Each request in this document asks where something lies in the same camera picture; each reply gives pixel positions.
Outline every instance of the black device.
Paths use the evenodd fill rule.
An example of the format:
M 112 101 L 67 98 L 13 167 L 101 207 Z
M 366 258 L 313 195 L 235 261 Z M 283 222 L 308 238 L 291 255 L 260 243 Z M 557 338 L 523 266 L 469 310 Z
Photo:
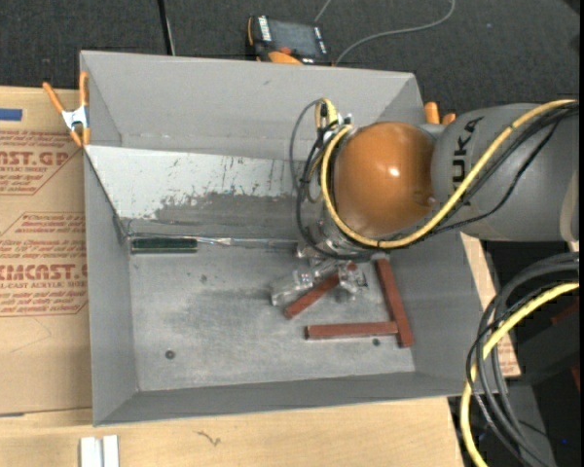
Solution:
M 251 16 L 247 45 L 250 53 L 263 62 L 332 65 L 322 31 L 315 24 Z

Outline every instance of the cardboard sheet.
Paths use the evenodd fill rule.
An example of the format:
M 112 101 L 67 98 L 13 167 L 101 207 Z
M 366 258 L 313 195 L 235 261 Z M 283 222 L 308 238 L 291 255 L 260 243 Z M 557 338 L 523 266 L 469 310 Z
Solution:
M 0 107 L 22 110 L 0 122 L 0 414 L 88 407 L 82 151 L 41 88 L 0 87 Z

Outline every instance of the yellow cable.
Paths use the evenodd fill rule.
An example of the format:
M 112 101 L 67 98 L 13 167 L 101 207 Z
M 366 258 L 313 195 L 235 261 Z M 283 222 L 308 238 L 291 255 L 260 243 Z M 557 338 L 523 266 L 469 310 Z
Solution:
M 539 114 L 550 109 L 554 109 L 555 107 L 568 104 L 569 102 L 573 102 L 573 100 L 555 100 L 553 102 L 548 102 L 546 104 L 539 105 L 538 107 L 535 107 L 534 109 L 526 112 L 516 121 L 514 121 L 512 125 L 507 127 L 503 132 L 501 132 L 497 136 L 497 138 L 493 141 L 493 143 L 489 146 L 485 153 L 478 159 L 476 164 L 474 164 L 474 166 L 471 168 L 467 176 L 463 179 L 462 183 L 458 186 L 458 188 L 446 201 L 446 203 L 441 207 L 441 209 L 437 211 L 437 213 L 423 227 L 420 227 L 415 232 L 407 235 L 406 237 L 399 238 L 397 240 L 376 240 L 373 238 L 363 236 L 360 233 L 357 233 L 356 231 L 351 229 L 346 223 L 344 223 L 344 221 L 342 221 L 342 219 L 338 215 L 338 212 L 335 209 L 333 200 L 331 199 L 331 195 L 329 193 L 329 187 L 326 184 L 329 161 L 331 160 L 333 150 L 335 149 L 338 142 L 344 136 L 346 136 L 351 129 L 351 126 L 344 126 L 342 129 L 340 129 L 340 131 L 338 131 L 338 133 L 333 138 L 331 138 L 331 140 L 329 140 L 327 147 L 325 149 L 324 157 L 322 158 L 322 167 L 320 171 L 320 185 L 322 186 L 322 196 L 324 197 L 324 202 L 327 207 L 327 211 L 329 212 L 329 215 L 342 232 L 344 232 L 350 238 L 356 240 L 361 244 L 384 249 L 391 249 L 395 247 L 403 247 L 405 245 L 409 245 L 410 243 L 418 240 L 420 237 L 430 232 L 450 212 L 450 210 L 456 205 L 458 200 L 465 193 L 469 185 L 473 182 L 474 178 L 476 178 L 478 173 L 483 169 L 483 167 L 493 156 L 495 151 L 497 151 L 499 146 L 513 133 L 513 131 L 515 131 L 519 126 L 528 122 L 532 118 L 538 116 Z
M 541 306 L 549 303 L 550 301 L 556 299 L 561 294 L 565 294 L 569 291 L 577 289 L 579 287 L 579 282 L 568 282 L 561 284 L 553 289 L 549 289 L 548 291 L 544 292 L 540 296 L 534 298 L 532 301 L 524 305 L 521 309 L 513 313 L 508 319 L 499 326 L 497 330 L 495 330 L 492 335 L 489 337 L 485 345 L 483 346 L 483 358 L 487 359 L 487 357 L 491 354 L 493 348 L 497 345 L 497 343 L 506 335 L 508 332 L 515 327 L 520 321 L 530 315 L 533 311 L 539 309 Z M 476 380 L 476 376 L 478 374 L 478 367 L 474 364 L 471 368 L 471 378 L 472 380 Z M 473 462 L 477 465 L 477 467 L 489 467 L 485 459 L 482 457 L 478 449 L 476 448 L 476 444 L 474 443 L 474 438 L 471 434 L 471 426 L 469 424 L 469 403 L 471 400 L 472 389 L 469 385 L 469 382 L 465 383 L 465 388 L 463 389 L 463 393 L 460 398 L 460 430 L 463 435 L 463 440 L 465 442 L 465 446 L 467 447 L 467 451 L 471 456 Z

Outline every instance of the scratched metal surface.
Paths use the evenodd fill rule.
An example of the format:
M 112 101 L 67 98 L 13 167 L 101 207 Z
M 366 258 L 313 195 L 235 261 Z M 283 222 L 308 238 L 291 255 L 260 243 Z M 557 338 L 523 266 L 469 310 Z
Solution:
M 297 260 L 281 250 L 200 245 L 197 254 L 130 258 L 140 390 L 413 372 L 395 337 L 306 341 L 308 324 L 389 319 L 370 265 L 367 297 L 331 293 L 293 320 L 269 302 L 269 284 Z M 173 351 L 168 359 L 166 353 Z
M 132 232 L 298 237 L 296 198 L 285 161 L 114 147 L 87 150 L 117 215 Z

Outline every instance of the metal bar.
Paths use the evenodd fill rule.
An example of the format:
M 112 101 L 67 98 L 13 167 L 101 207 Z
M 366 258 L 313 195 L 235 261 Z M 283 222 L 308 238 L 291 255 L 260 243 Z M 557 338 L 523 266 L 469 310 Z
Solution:
M 376 260 L 375 268 L 391 318 L 398 325 L 398 333 L 396 334 L 398 344 L 400 347 L 409 347 L 414 342 L 413 332 L 411 332 L 409 319 L 407 318 L 405 307 L 402 304 L 402 298 L 398 292 L 396 279 L 393 277 L 389 260 L 385 258 Z
M 367 338 L 398 334 L 396 322 L 362 322 L 329 325 L 309 325 L 305 337 L 309 340 Z

